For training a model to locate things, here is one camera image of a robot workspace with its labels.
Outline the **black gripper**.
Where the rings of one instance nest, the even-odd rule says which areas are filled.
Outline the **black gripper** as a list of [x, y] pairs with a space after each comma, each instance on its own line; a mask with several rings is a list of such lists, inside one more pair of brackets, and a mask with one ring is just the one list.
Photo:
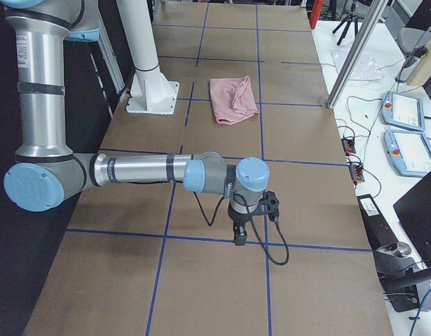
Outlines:
[[248, 204], [246, 199], [236, 193], [229, 202], [228, 216], [233, 222], [233, 243], [244, 246], [247, 241], [245, 224], [254, 216], [268, 216], [268, 219], [279, 223], [279, 199], [273, 191], [266, 191], [256, 204]]

